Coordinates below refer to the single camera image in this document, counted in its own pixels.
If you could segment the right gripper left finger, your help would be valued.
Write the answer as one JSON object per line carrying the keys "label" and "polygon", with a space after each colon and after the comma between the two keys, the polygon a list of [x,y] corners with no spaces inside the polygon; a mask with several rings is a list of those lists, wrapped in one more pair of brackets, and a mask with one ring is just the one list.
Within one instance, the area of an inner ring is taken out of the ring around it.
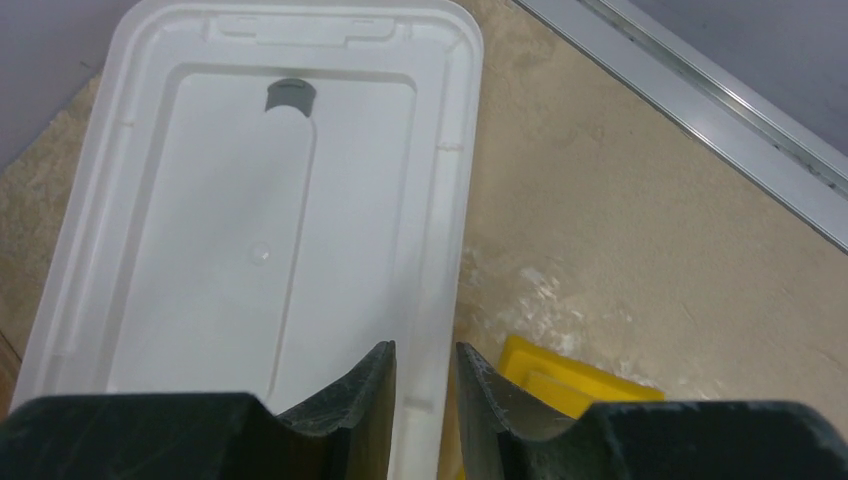
{"label": "right gripper left finger", "polygon": [[244,392],[40,397],[1,425],[5,479],[384,479],[396,346],[281,414]]}

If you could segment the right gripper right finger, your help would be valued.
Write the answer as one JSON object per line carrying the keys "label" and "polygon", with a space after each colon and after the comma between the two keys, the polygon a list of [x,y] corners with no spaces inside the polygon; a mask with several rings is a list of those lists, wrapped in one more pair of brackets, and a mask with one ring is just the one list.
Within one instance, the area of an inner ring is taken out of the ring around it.
{"label": "right gripper right finger", "polygon": [[843,479],[847,444],[787,401],[596,403],[568,417],[456,346],[470,479]]}

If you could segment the yellow test tube rack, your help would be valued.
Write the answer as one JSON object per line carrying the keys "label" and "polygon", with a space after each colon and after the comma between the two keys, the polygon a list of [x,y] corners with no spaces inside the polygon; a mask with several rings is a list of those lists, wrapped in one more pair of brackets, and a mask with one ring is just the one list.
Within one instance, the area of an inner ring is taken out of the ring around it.
{"label": "yellow test tube rack", "polygon": [[456,345],[461,479],[548,479],[544,447],[591,406],[661,402],[663,392],[508,337],[497,365]]}

